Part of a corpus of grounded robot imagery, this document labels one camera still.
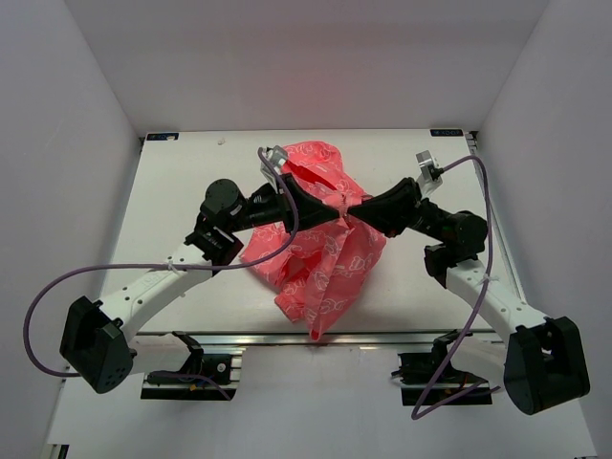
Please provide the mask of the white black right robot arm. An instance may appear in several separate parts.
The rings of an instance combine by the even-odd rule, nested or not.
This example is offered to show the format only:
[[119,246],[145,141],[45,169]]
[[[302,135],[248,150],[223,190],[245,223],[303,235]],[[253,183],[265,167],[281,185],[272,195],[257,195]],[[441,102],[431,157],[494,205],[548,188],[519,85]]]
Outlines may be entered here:
[[423,403],[436,383],[465,378],[462,388],[442,399],[447,404],[486,383],[505,391],[524,414],[534,415],[587,395],[591,384],[579,328],[568,317],[552,318],[535,309],[502,283],[478,258],[490,242],[487,220],[467,210],[449,213],[423,197],[417,183],[403,179],[384,194],[348,209],[386,237],[405,229],[436,240],[425,248],[427,273],[464,300],[474,317],[483,318],[500,345],[477,339],[470,330],[449,332],[433,341],[429,364],[404,364],[393,377],[426,386],[414,406]]

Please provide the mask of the pink printed hooded jacket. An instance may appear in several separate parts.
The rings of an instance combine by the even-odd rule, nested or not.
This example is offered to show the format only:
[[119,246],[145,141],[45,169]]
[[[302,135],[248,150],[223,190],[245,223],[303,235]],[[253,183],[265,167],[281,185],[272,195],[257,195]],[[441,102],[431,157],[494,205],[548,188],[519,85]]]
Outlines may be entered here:
[[324,204],[338,220],[301,231],[278,256],[252,268],[278,290],[274,302],[292,322],[304,321],[318,340],[353,305],[386,244],[384,235],[350,216],[366,191],[345,171],[333,145],[309,141],[285,147],[282,171]]

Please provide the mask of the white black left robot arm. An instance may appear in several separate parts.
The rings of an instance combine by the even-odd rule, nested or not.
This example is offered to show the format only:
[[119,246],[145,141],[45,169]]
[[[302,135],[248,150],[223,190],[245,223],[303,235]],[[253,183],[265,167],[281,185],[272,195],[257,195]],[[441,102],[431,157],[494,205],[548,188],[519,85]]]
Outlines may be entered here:
[[291,175],[282,178],[286,191],[265,184],[250,198],[229,179],[213,182],[194,230],[161,269],[96,301],[83,296],[70,306],[61,356],[98,394],[113,390],[131,374],[153,373],[183,382],[202,376],[204,352],[188,334],[150,339],[137,334],[171,302],[237,257],[243,244],[236,232],[276,222],[287,231],[308,230],[339,218],[335,208],[308,194]]

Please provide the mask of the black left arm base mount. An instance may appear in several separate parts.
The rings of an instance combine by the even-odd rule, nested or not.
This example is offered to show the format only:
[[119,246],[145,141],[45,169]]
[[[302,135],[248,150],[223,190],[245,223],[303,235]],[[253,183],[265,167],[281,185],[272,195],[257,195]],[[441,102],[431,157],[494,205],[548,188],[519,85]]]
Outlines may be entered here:
[[145,370],[143,400],[229,402],[236,394],[242,351],[203,344],[185,332],[138,336],[137,369]]

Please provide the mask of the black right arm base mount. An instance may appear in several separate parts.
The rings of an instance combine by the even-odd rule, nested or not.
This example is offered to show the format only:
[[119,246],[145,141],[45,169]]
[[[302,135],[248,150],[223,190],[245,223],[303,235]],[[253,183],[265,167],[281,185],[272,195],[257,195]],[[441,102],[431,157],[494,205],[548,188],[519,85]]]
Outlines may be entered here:
[[[390,381],[401,390],[403,406],[415,406],[426,389],[451,345],[459,337],[458,330],[443,335],[424,333],[386,333],[388,344],[397,344],[398,367],[390,373]],[[439,402],[449,405],[489,405],[498,386],[469,372],[458,370],[448,363],[427,393],[424,407]]]

